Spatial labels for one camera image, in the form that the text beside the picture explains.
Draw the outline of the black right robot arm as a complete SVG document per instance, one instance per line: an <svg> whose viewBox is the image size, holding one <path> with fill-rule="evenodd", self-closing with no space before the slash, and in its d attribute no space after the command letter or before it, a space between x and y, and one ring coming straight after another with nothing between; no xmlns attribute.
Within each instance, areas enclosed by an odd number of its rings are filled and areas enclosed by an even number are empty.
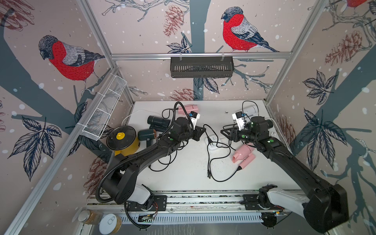
<svg viewBox="0 0 376 235"><path fill-rule="evenodd" d="M299 196L267 185L258 191L258 204L262 208L279 206L303 217L319 233L325 233L349 220L346 190L322 179L297 160L277 138L269 135L273 122L261 116L250 122L241 121L237 127L221 130L233 142L252 143L256 150L284 170L305 193Z"/></svg>

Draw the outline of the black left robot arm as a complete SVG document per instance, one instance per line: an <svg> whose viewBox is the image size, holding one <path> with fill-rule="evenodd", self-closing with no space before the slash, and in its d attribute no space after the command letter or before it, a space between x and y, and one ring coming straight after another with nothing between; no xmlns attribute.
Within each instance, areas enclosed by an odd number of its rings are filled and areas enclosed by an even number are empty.
<svg viewBox="0 0 376 235"><path fill-rule="evenodd" d="M95 191L99 203L115 201L116 204L136 202L150 207L152 191L136 184L138 175L155 161L177 151L183 142L199 141L206 128L195 126L188 117L173 121L155 144L135 154L116 156L107 168Z"/></svg>

